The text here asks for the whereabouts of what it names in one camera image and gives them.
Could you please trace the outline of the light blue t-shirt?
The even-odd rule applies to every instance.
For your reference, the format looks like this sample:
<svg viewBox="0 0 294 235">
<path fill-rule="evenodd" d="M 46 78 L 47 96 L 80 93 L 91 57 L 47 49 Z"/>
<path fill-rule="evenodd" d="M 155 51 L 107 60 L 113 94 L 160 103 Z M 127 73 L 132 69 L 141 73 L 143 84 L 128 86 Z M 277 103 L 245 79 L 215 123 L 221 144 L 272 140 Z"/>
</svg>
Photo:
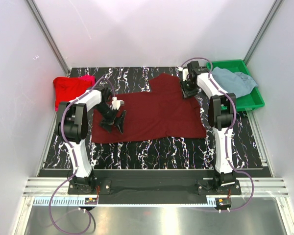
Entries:
<svg viewBox="0 0 294 235">
<path fill-rule="evenodd" d="M 248 95 L 258 87 L 250 75 L 242 72 L 231 72 L 228 69 L 216 67 L 212 71 L 212 77 L 228 93 L 234 93 L 236 98 Z"/>
</svg>

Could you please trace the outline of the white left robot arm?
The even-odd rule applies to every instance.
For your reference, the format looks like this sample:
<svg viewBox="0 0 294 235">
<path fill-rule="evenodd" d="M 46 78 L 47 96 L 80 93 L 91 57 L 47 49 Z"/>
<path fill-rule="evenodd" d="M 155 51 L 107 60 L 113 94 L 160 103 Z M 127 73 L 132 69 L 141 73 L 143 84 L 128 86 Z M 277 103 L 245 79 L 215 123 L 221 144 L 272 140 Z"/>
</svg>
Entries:
<svg viewBox="0 0 294 235">
<path fill-rule="evenodd" d="M 109 88 L 90 88 L 71 101 L 58 105 L 56 133 L 68 149 L 73 166 L 72 176 L 68 177 L 70 187 L 90 194 L 99 187 L 90 165 L 86 137 L 88 135 L 88 112 L 95 109 L 101 114 L 99 126 L 110 133 L 112 127 L 122 134 L 126 111 L 120 111 L 124 101 L 112 94 Z"/>
</svg>

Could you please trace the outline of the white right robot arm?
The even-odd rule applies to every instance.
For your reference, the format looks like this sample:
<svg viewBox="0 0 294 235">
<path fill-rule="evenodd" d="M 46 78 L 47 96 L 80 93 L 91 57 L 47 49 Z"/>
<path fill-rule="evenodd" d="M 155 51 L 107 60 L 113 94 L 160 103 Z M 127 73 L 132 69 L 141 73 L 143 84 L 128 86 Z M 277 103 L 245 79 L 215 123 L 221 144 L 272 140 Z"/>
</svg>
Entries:
<svg viewBox="0 0 294 235">
<path fill-rule="evenodd" d="M 236 96 L 228 93 L 213 78 L 210 70 L 200 67 L 198 61 L 190 61 L 186 68 L 181 68 L 183 77 L 180 80 L 183 98 L 190 98 L 202 89 L 209 98 L 208 122 L 216 141 L 216 160 L 214 177 L 206 191 L 228 194 L 235 185 L 232 160 L 232 133 L 236 120 Z"/>
</svg>

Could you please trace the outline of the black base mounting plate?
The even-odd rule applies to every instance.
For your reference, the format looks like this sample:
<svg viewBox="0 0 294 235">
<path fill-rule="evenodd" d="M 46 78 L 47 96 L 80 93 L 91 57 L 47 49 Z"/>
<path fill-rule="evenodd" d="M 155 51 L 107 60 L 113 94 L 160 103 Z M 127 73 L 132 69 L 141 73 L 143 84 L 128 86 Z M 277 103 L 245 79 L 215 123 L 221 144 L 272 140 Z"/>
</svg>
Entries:
<svg viewBox="0 0 294 235">
<path fill-rule="evenodd" d="M 68 194 L 113 195 L 119 192 L 187 192 L 197 195 L 241 195 L 241 186 L 234 184 L 218 187 L 212 178 L 97 178 L 94 189 L 69 184 Z"/>
</svg>

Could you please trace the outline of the dark red t-shirt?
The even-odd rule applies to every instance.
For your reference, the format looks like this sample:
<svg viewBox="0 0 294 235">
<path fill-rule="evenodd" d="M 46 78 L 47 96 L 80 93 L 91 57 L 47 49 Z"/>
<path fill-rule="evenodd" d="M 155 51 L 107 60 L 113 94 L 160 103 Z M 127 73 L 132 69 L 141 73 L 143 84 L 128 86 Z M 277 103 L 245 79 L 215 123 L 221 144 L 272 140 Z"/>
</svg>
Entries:
<svg viewBox="0 0 294 235">
<path fill-rule="evenodd" d="M 91 141 L 117 143 L 147 141 L 165 137 L 203 139 L 200 105 L 194 98 L 183 99 L 180 79 L 166 73 L 149 81 L 151 92 L 118 94 L 126 111 L 123 133 L 116 127 L 107 132 L 100 127 L 102 115 L 94 110 Z"/>
</svg>

